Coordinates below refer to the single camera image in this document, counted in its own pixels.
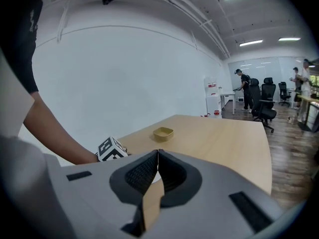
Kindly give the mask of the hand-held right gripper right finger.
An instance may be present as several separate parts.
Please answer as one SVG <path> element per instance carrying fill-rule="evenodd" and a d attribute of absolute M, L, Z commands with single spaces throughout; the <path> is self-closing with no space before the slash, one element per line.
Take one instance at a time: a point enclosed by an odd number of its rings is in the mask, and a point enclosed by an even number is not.
<path fill-rule="evenodd" d="M 247 239 L 283 215 L 270 195 L 226 166 L 162 149 L 158 161 L 164 195 L 146 239 Z"/>

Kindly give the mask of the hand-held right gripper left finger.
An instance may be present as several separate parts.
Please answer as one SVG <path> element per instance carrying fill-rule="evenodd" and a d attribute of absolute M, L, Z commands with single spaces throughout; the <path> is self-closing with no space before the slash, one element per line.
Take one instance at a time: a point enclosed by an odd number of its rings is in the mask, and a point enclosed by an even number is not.
<path fill-rule="evenodd" d="M 76 239 L 159 239 L 146 228 L 144 197 L 158 171 L 158 151 L 61 168 L 65 212 Z"/>

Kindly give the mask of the white desk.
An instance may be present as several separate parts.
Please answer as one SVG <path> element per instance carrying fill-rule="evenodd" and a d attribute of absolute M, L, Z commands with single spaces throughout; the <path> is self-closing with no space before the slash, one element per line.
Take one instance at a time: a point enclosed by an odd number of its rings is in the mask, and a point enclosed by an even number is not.
<path fill-rule="evenodd" d="M 236 101 L 235 101 L 235 91 L 230 91 L 230 92 L 222 92 L 220 93 L 220 97 L 223 103 L 223 108 L 226 106 L 226 102 L 225 102 L 225 97 L 231 97 L 232 99 L 232 114 L 235 114 L 235 110 L 236 110 Z"/>

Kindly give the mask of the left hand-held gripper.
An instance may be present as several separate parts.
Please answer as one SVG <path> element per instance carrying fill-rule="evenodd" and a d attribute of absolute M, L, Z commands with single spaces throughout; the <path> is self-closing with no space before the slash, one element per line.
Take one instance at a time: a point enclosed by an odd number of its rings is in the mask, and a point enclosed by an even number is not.
<path fill-rule="evenodd" d="M 112 136 L 108 137 L 98 146 L 97 157 L 100 162 L 110 161 L 127 156 L 128 154 L 123 146 Z"/>

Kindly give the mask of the white cabinet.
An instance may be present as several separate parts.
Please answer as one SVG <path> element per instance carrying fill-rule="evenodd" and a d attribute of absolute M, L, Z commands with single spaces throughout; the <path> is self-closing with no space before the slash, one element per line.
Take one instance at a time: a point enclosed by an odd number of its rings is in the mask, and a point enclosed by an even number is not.
<path fill-rule="evenodd" d="M 210 118 L 221 119 L 221 97 L 217 85 L 217 79 L 211 76 L 205 77 L 204 87 L 206 93 L 207 116 Z"/>

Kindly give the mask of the person's left forearm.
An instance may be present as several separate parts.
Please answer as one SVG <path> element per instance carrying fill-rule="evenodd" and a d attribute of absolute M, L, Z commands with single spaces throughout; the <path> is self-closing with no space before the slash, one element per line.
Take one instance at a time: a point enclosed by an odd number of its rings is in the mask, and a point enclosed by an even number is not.
<path fill-rule="evenodd" d="M 72 164 L 98 162 L 95 154 L 81 146 L 62 127 L 38 92 L 30 95 L 34 103 L 23 124 L 39 142 Z"/>

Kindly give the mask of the light wooden table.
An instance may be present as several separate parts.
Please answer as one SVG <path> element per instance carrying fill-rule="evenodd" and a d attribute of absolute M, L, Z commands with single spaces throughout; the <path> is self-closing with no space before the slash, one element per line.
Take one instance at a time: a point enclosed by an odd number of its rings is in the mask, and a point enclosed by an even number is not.
<path fill-rule="evenodd" d="M 174 130 L 174 136 L 157 142 L 153 131 L 159 127 Z M 272 165 L 267 136 L 259 122 L 174 115 L 120 138 L 129 153 L 137 155 L 163 149 L 226 166 L 271 196 Z M 148 229 L 160 214 L 157 196 L 161 181 L 146 194 Z"/>

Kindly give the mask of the wooden desk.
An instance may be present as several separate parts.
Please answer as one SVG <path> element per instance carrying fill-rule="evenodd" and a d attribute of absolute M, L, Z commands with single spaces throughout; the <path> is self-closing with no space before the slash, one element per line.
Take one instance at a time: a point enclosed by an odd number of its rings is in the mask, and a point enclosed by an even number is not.
<path fill-rule="evenodd" d="M 298 126 L 301 130 L 318 132 L 319 131 L 319 100 L 313 99 L 306 96 L 300 96 L 302 99 L 302 106 L 299 112 L 302 112 L 304 108 L 304 113 L 297 116 Z"/>

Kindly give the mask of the person's black t-shirt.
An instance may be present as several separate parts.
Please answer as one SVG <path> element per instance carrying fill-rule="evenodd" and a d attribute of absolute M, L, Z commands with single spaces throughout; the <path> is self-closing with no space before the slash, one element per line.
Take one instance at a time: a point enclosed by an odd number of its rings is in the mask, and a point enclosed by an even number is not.
<path fill-rule="evenodd" d="M 38 88 L 32 71 L 42 0 L 0 0 L 0 47 L 13 73 L 30 94 Z"/>

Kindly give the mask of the black office chair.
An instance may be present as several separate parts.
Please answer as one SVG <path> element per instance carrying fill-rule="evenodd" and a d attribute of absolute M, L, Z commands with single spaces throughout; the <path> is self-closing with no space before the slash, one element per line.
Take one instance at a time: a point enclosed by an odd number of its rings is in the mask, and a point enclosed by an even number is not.
<path fill-rule="evenodd" d="M 291 98 L 291 92 L 288 91 L 287 89 L 287 84 L 286 82 L 280 82 L 279 84 L 279 104 L 282 106 L 285 105 L 290 105 L 290 98 Z"/>
<path fill-rule="evenodd" d="M 254 121 L 258 120 L 273 133 L 274 129 L 268 124 L 268 121 L 272 121 L 277 115 L 277 112 L 270 107 L 275 103 L 273 98 L 262 98 L 259 81 L 255 78 L 250 79 L 249 91 L 253 101 L 252 116 Z"/>
<path fill-rule="evenodd" d="M 267 77 L 264 79 L 264 83 L 261 86 L 261 98 L 266 101 L 273 101 L 275 94 L 276 85 L 273 82 L 272 77 Z"/>

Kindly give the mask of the tan square bowl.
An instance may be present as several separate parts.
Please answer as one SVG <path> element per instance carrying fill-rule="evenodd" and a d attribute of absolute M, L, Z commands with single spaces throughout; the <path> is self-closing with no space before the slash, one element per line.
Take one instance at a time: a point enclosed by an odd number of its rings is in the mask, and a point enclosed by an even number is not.
<path fill-rule="evenodd" d="M 159 127 L 153 131 L 154 139 L 157 142 L 169 141 L 174 136 L 174 130 L 167 127 Z"/>

